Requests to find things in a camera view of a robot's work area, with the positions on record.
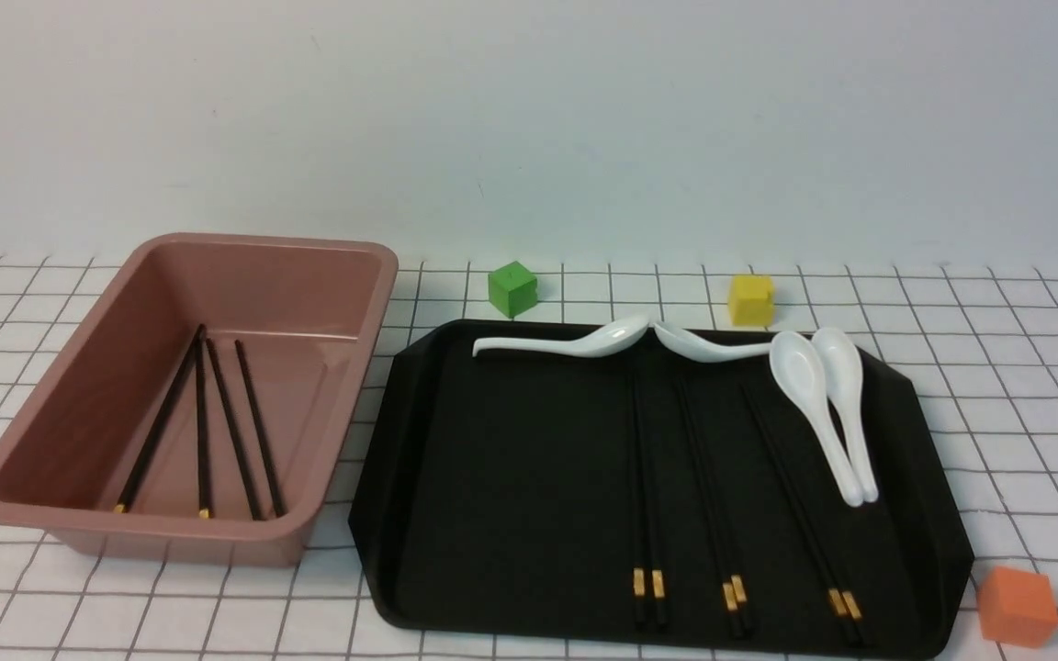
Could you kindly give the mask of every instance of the black tray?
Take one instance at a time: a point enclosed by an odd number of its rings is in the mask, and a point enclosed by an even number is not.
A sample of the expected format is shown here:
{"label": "black tray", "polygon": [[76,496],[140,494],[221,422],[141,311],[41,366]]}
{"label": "black tray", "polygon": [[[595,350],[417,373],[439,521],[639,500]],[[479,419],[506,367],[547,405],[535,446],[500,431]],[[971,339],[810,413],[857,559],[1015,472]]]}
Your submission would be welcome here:
{"label": "black tray", "polygon": [[[931,658],[948,643],[973,552],[912,384],[863,354],[879,501],[841,501],[768,361],[700,365],[655,335],[580,360],[471,356],[492,335],[569,339],[587,326],[458,322],[395,357],[349,514],[379,612],[399,627],[727,649]],[[705,333],[723,344],[767,333]],[[630,377],[644,393],[671,624],[636,630],[631,599]],[[755,614],[729,636],[673,385],[688,384]],[[827,607],[767,444],[807,495],[863,608],[850,647]]]}

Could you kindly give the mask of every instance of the ceramic spoon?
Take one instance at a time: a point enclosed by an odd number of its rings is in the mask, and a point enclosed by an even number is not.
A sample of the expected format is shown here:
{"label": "ceramic spoon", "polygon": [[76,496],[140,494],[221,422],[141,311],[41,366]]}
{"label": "ceramic spoon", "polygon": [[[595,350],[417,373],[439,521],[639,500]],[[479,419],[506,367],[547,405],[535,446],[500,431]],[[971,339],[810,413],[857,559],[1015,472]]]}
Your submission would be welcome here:
{"label": "ceramic spoon", "polygon": [[601,357],[625,350],[639,342],[651,326],[644,315],[628,316],[609,323],[577,339],[532,339],[529,337],[481,337],[471,346],[471,355],[486,350],[540,351],[574,357]]}
{"label": "ceramic spoon", "polygon": [[856,480],[864,494],[864,502],[880,497],[873,464],[868,457],[864,422],[860,417],[860,396],[864,388],[864,366],[856,344],[839,328],[819,328],[810,338],[811,346],[823,363],[826,373],[826,394],[839,411],[843,438],[847,440],[847,459],[852,461]]}
{"label": "ceramic spoon", "polygon": [[863,492],[856,482],[843,444],[832,425],[832,415],[826,406],[826,377],[815,347],[795,331],[783,330],[769,343],[769,370],[773,372],[773,380],[782,392],[803,411],[815,436],[818,436],[843,501],[851,507],[863,503]]}
{"label": "ceramic spoon", "polygon": [[651,327],[655,328],[660,344],[697,363],[726,363],[729,360],[765,355],[769,352],[769,343],[732,347],[710,343],[700,335],[667,322],[656,322]]}

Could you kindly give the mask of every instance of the chopsticks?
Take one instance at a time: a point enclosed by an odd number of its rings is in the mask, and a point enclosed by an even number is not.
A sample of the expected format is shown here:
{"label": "chopsticks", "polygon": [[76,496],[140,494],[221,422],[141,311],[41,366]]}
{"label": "chopsticks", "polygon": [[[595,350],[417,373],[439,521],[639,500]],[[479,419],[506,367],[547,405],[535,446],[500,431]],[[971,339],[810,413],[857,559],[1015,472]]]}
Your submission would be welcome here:
{"label": "chopsticks", "polygon": [[729,618],[729,636],[741,639],[752,630],[753,617],[748,606],[746,583],[742,580],[736,561],[740,553],[734,548],[732,537],[724,537],[718,530],[717,522],[722,520],[722,509],[717,503],[716,478],[710,469],[709,451],[705,446],[705,439],[693,417],[688,386],[679,377],[676,381],[676,398],[679,400],[680,415],[683,418],[685,437],[693,456],[693,474],[700,494],[700,511],[705,515],[705,528],[709,532],[709,546],[713,549],[713,564],[716,566],[717,581],[720,583],[720,596]]}
{"label": "chopsticks", "polygon": [[248,405],[252,407],[252,423],[255,424],[255,440],[260,444],[260,458],[263,460],[263,472],[268,474],[268,494],[272,497],[272,510],[276,517],[285,515],[285,498],[280,495],[280,481],[276,478],[276,461],[272,460],[272,448],[268,446],[268,432],[263,427],[263,417],[260,416],[260,401],[255,397],[255,386],[252,386],[252,369],[248,367],[248,353],[243,351],[242,339],[235,339],[235,355],[239,356],[239,369],[243,373],[243,389],[248,390]]}
{"label": "chopsticks", "polygon": [[765,442],[769,460],[773,464],[773,467],[776,467],[778,480],[782,482],[783,492],[785,492],[786,499],[790,502],[790,509],[794,510],[795,518],[798,519],[799,530],[803,531],[807,552],[810,553],[810,559],[815,562],[815,568],[818,570],[819,577],[822,579],[827,605],[832,607],[832,612],[839,620],[839,627],[843,630],[843,638],[850,645],[865,644],[868,643],[868,635],[863,623],[864,614],[860,610],[860,604],[856,602],[855,594],[847,587],[849,583],[845,581],[844,575],[827,559],[826,553],[823,551],[823,545],[819,540],[818,531],[816,531],[815,526],[810,522],[810,516],[806,513],[806,506],[802,494],[795,486],[795,482],[790,480],[790,473],[782,462],[780,452],[776,447],[777,441],[773,440],[773,436],[769,434],[762,417],[756,412],[753,394],[747,388],[743,388],[742,391],[744,398],[746,398],[746,405],[750,411],[750,417],[759,427],[759,436]]}
{"label": "chopsticks", "polygon": [[198,343],[201,342],[203,334],[205,334],[205,327],[200,324],[198,329],[194,331],[194,338],[190,339],[187,348],[185,348],[185,353],[178,365],[178,371],[174,373],[174,380],[170,382],[169,389],[165,390],[163,403],[161,403],[158,414],[154,415],[154,422],[149,426],[146,440],[142,444],[142,451],[138,452],[138,459],[134,460],[133,469],[129,471],[129,478],[125,481],[122,495],[116,499],[113,512],[123,514],[133,510],[133,501],[138,497],[138,490],[142,489],[144,478],[149,473],[149,466],[152,463],[152,459],[154,459],[154,455],[158,453],[161,439],[165,435],[165,424],[169,422],[174,405],[181,398],[182,386],[185,385],[185,375],[190,371],[190,359],[194,357]]}
{"label": "chopsticks", "polygon": [[635,603],[635,626],[642,628],[646,621],[646,583],[651,577],[651,598],[655,605],[656,627],[662,629],[668,626],[668,594],[664,590],[663,548],[659,543],[656,476],[651,461],[650,443],[644,438],[643,398],[638,380],[634,375],[630,377],[630,389],[631,559],[634,564],[631,569],[631,593]]}
{"label": "chopsticks", "polygon": [[206,419],[206,371],[202,360],[202,338],[194,342],[194,423],[198,427],[198,518],[211,518],[211,426]]}
{"label": "chopsticks", "polygon": [[[116,499],[113,512],[117,514],[129,513],[133,510],[135,494],[142,489],[144,478],[149,473],[152,464],[152,457],[158,453],[158,447],[165,435],[165,427],[171,418],[174,406],[181,399],[182,389],[185,385],[185,375],[194,367],[194,397],[195,397],[195,427],[198,430],[197,453],[198,453],[198,517],[213,518],[214,494],[211,479],[211,427],[208,414],[206,414],[206,371],[205,356],[203,356],[203,346],[211,360],[211,366],[215,371],[215,384],[219,387],[219,403],[222,403],[223,417],[226,418],[226,427],[231,433],[232,447],[235,452],[235,461],[239,465],[240,480],[243,482],[243,493],[248,498],[248,509],[252,513],[253,521],[261,521],[263,515],[260,511],[260,499],[257,497],[255,482],[252,477],[251,465],[248,463],[248,449],[244,448],[243,438],[239,432],[239,423],[235,420],[235,412],[232,409],[231,393],[226,389],[226,380],[223,380],[222,367],[219,365],[219,353],[215,350],[214,339],[206,335],[206,327],[199,325],[194,331],[193,338],[182,355],[178,371],[174,372],[174,380],[169,389],[163,397],[163,402],[154,417],[154,422],[150,424],[146,440],[143,441],[142,448],[138,452],[133,469],[130,470],[129,478],[122,489],[122,495]],[[268,474],[268,492],[272,497],[272,508],[276,517],[285,515],[286,508],[280,491],[280,480],[276,475],[276,465],[272,457],[272,448],[268,444],[268,430],[264,428],[263,415],[260,411],[259,398],[256,397],[255,386],[252,384],[251,367],[248,367],[248,352],[244,351],[243,343],[235,339],[235,354],[239,357],[240,373],[243,377],[243,388],[248,392],[248,405],[252,409],[252,422],[255,424],[256,441],[259,443],[260,458],[263,461],[264,473]]]}
{"label": "chopsticks", "polygon": [[248,464],[248,449],[243,447],[243,435],[240,435],[239,423],[235,420],[235,411],[232,409],[231,394],[226,391],[226,380],[223,380],[222,367],[219,367],[219,352],[215,351],[214,339],[209,337],[206,338],[206,352],[211,355],[211,367],[215,371],[215,384],[219,386],[219,402],[223,405],[226,430],[231,432],[235,463],[239,464],[239,477],[240,480],[243,480],[243,493],[248,495],[248,509],[252,511],[253,521],[263,521],[263,514],[260,514],[260,497],[255,493],[252,467]]}

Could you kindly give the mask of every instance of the orange cube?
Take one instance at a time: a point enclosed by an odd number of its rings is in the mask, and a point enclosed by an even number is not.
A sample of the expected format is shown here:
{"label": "orange cube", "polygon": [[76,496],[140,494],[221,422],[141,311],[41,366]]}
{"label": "orange cube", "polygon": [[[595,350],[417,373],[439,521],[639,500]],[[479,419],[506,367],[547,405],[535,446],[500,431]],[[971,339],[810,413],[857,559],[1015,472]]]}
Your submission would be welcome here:
{"label": "orange cube", "polygon": [[1058,627],[1058,609],[1045,574],[996,567],[978,591],[982,637],[1020,647],[1042,647]]}

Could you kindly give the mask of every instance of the table surface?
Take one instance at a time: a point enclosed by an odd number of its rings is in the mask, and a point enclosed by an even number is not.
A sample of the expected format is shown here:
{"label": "table surface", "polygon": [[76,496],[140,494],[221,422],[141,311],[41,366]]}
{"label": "table surface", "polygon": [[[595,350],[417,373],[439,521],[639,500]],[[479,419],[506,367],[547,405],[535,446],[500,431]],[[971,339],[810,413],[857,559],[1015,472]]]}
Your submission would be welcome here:
{"label": "table surface", "polygon": [[[116,273],[116,256],[0,255],[0,435]],[[404,260],[310,550],[297,568],[96,559],[0,527],[0,658],[785,658],[587,641],[458,636],[383,623],[345,515],[391,357],[486,300],[500,263]],[[1058,600],[1058,268],[526,261],[542,302],[518,319],[646,313],[727,328],[731,275],[772,275],[771,330],[835,326],[914,381],[979,561],[1048,574]],[[987,643],[966,590],[943,658],[1058,660]]]}

